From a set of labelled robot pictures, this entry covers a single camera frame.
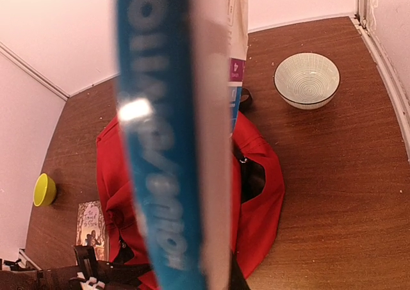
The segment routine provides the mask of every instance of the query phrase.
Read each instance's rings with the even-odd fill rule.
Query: magenta label
[[[242,82],[244,70],[245,61],[231,58],[231,68],[229,69],[230,82]]]

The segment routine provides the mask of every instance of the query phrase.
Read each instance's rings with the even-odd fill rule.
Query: blue book spine
[[[236,120],[238,119],[239,105],[241,103],[242,86],[230,86],[230,107],[231,107],[231,132],[235,130]]]
[[[206,289],[188,0],[117,9],[118,116],[149,257],[162,290]]]

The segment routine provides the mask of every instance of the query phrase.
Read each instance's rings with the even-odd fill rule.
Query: yellow bowl
[[[37,179],[34,189],[33,202],[36,207],[51,205],[56,198],[56,184],[46,173],[42,173]]]

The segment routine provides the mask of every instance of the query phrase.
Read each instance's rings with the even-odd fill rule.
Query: small book
[[[97,260],[108,261],[109,244],[100,201],[78,205],[76,245],[92,246]]]

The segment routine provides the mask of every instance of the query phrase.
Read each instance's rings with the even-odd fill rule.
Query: baseboard
[[[0,54],[3,55],[7,60],[11,61],[14,65],[19,67],[25,73],[27,73],[30,77],[34,80],[39,82],[42,86],[46,87],[48,90],[55,93],[59,98],[67,101],[69,98],[69,94],[64,92],[60,87],[55,85],[52,81],[48,78],[43,76],[39,71],[35,68],[30,66],[27,62],[25,62],[22,58],[20,58],[17,54],[15,54],[12,50],[10,50],[6,45],[0,42]]]
[[[324,15],[324,16],[319,16],[319,17],[312,17],[312,18],[306,18],[306,19],[293,20],[293,21],[289,21],[289,22],[270,24],[268,26],[261,26],[259,28],[250,29],[248,31],[248,33],[255,33],[255,32],[259,32],[259,31],[264,31],[266,29],[280,28],[281,26],[289,26],[291,24],[304,23],[304,22],[310,22],[310,21],[318,21],[318,20],[338,18],[338,17],[354,18],[354,13],[337,13],[337,14],[334,14],[334,15]]]
[[[387,92],[390,96],[391,103],[396,112],[397,120],[402,130],[404,144],[407,150],[407,158],[410,158],[410,104],[406,92],[400,82],[393,65],[391,64],[387,54],[384,52],[379,41],[367,30],[361,26],[356,27],[370,54],[373,56],[377,64],[377,69],[386,85]]]
[[[19,250],[19,260],[21,260],[21,262],[19,263],[19,266],[21,268],[35,268],[38,271],[41,271],[41,268],[34,263],[34,261],[32,261],[27,255],[26,252],[20,248]]]
[[[95,87],[95,86],[97,86],[97,85],[100,85],[101,83],[107,82],[108,80],[111,80],[111,79],[113,79],[114,77],[118,77],[119,75],[120,75],[119,73],[118,73],[118,74],[114,74],[114,75],[112,75],[112,76],[110,76],[110,77],[106,77],[105,79],[103,79],[103,80],[101,80],[101,81],[99,81],[99,82],[96,82],[96,83],[94,83],[94,84],[88,85],[88,86],[86,86],[86,87],[84,87],[84,88],[82,88],[82,89],[76,91],[75,93],[72,93],[72,94],[70,95],[70,97],[75,96],[75,95],[78,95],[79,93],[82,93],[82,92],[84,92],[85,90],[90,89],[91,87]]]

